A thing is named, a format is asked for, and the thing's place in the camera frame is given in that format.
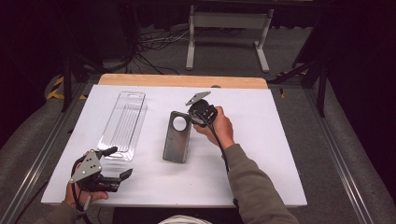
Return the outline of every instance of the metal frame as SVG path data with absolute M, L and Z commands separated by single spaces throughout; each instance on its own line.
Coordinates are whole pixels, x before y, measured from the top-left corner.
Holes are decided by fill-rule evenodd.
M 52 128 L 47 141 L 45 142 L 44 146 L 41 148 L 40 152 L 38 153 L 37 157 L 35 158 L 35 162 L 33 163 L 30 170 L 26 173 L 23 182 L 21 183 L 20 188 L 18 189 L 17 193 L 14 196 L 14 199 L 9 204 L 7 211 L 5 212 L 4 216 L 0 220 L 0 223 L 6 224 L 13 224 L 21 210 L 23 209 L 24 205 L 28 201 L 28 197 L 37 182 L 37 179 L 40 177 L 41 172 L 44 169 L 44 166 L 47 163 L 48 158 L 56 144 L 59 134 L 61 133 L 61 129 L 64 126 L 67 118 L 69 117 L 70 113 L 73 111 L 76 102 L 78 101 L 79 96 L 85 89 L 86 84 L 78 83 L 74 93 L 73 93 L 73 100 L 71 101 L 69 107 L 61 113 L 59 118 L 56 120 L 54 127 Z
M 260 66 L 264 73 L 268 73 L 270 68 L 265 58 L 262 47 L 265 37 L 271 24 L 274 10 L 268 10 L 267 14 L 242 14 L 242 13 L 212 13 L 212 12 L 195 12 L 195 6 L 190 9 L 190 42 L 187 52 L 186 69 L 192 70 L 194 66 L 195 52 L 195 27 L 216 27 L 216 28 L 244 28 L 244 29 L 261 29 L 260 40 L 254 42 L 254 46 L 259 57 Z
M 361 197 L 358 186 L 356 185 L 352 174 L 349 172 L 347 163 L 344 161 L 340 148 L 335 142 L 334 136 L 332 135 L 332 131 L 330 130 L 326 119 L 323 118 L 317 110 L 317 100 L 313 91 L 304 90 L 304 93 L 306 99 L 308 100 L 308 103 L 310 104 L 315 114 L 315 118 L 317 119 L 319 127 L 322 130 L 323 135 L 326 137 L 326 142 L 332 156 L 332 161 L 334 162 L 335 168 L 340 175 L 341 181 L 343 182 L 344 188 L 346 189 L 346 193 L 352 203 L 359 222 L 364 224 L 374 223 L 367 209 L 367 206 L 364 203 L 363 198 Z

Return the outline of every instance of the metal stand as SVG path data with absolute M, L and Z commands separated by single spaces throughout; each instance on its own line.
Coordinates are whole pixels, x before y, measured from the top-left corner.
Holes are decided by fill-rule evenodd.
M 190 42 L 187 52 L 186 69 L 192 70 L 194 64 L 195 52 L 195 27 L 215 27 L 215 28 L 243 28 L 243 29 L 260 29 L 262 35 L 260 40 L 255 41 L 255 49 L 259 57 L 262 71 L 270 71 L 267 60 L 265 59 L 262 47 L 268 29 L 271 24 L 274 10 L 270 9 L 267 14 L 242 14 L 242 13 L 212 13 L 212 12 L 195 12 L 195 6 L 190 9 Z

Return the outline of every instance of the white table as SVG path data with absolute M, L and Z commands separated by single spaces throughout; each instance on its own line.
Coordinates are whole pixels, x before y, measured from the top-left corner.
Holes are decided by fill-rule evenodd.
M 132 175 L 97 203 L 111 206 L 232 207 L 233 195 L 217 147 L 191 129 L 187 162 L 164 161 L 163 146 L 169 115 L 186 112 L 184 104 L 196 93 L 212 91 L 206 100 L 222 105 L 234 126 L 235 141 L 273 180 L 287 206 L 306 205 L 306 198 L 269 90 L 181 87 L 94 86 L 64 154 L 44 193 L 42 203 L 64 199 L 74 161 L 96 148 L 120 91 L 142 91 L 148 111 L 131 162 L 101 159 L 104 176 Z

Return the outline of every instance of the gray sleeve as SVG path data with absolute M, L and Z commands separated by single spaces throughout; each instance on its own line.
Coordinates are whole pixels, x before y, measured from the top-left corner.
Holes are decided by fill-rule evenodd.
M 61 205 L 56 206 L 45 217 L 40 218 L 35 224 L 74 224 L 76 223 L 77 215 L 73 207 L 62 202 Z
M 228 178 L 245 224 L 298 223 L 277 193 L 269 176 L 235 144 L 225 150 Z

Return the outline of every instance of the transparent plastic box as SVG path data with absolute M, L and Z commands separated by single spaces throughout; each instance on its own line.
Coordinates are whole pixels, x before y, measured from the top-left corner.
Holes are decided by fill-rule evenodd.
M 105 150 L 117 147 L 118 151 L 106 159 L 115 161 L 131 161 L 139 140 L 139 134 L 147 112 L 143 92 L 120 92 L 114 105 L 105 131 L 99 141 L 98 149 Z

